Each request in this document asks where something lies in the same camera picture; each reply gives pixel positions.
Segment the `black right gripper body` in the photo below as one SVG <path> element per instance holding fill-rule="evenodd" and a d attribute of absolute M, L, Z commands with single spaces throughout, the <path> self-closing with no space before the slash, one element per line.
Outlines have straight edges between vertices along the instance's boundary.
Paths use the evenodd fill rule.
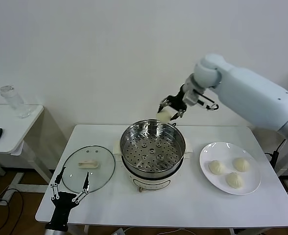
<path fill-rule="evenodd" d="M 184 90 L 183 90 L 184 85 L 180 87 L 180 90 L 176 96 L 169 95 L 168 96 L 168 101 L 169 101 L 169 106 L 176 111 L 186 111 L 187 105 L 183 101 L 184 97 Z"/>

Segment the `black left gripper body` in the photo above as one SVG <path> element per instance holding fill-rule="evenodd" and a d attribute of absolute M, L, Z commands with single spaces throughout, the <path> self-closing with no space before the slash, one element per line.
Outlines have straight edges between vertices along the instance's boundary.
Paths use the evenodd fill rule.
<path fill-rule="evenodd" d="M 77 206 L 77 203 L 72 201 L 76 197 L 76 194 L 61 191 L 58 195 L 58 199 L 54 198 L 51 200 L 55 205 L 55 209 L 46 227 L 68 227 L 70 212 Z"/>

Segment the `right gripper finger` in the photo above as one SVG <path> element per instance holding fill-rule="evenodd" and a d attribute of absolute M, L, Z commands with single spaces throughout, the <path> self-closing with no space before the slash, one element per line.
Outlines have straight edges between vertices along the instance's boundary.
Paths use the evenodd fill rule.
<path fill-rule="evenodd" d="M 176 112 L 170 120 L 176 120 L 178 118 L 182 118 L 183 114 L 185 113 L 185 110 L 180 109 L 178 112 Z"/>
<path fill-rule="evenodd" d="M 167 96 L 166 98 L 164 98 L 159 105 L 158 108 L 158 113 L 160 113 L 165 107 L 168 107 L 171 105 L 171 101 L 169 100 L 169 96 Z"/>

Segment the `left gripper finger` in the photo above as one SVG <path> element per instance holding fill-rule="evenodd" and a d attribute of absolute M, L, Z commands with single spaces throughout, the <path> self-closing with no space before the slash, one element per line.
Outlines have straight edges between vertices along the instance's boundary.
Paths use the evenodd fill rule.
<path fill-rule="evenodd" d="M 80 203 L 89 194 L 89 172 L 87 172 L 82 191 L 72 199 L 74 203 Z"/>
<path fill-rule="evenodd" d="M 59 185 L 62 181 L 62 176 L 63 176 L 63 173 L 64 173 L 64 170 L 66 169 L 66 167 L 64 166 L 62 168 L 62 170 L 60 171 L 60 173 L 56 176 L 55 180 L 54 180 L 54 183 L 50 184 L 50 188 L 52 190 L 52 197 L 51 197 L 51 200 L 55 200 L 55 199 L 59 199 L 60 196 L 59 196 Z"/>

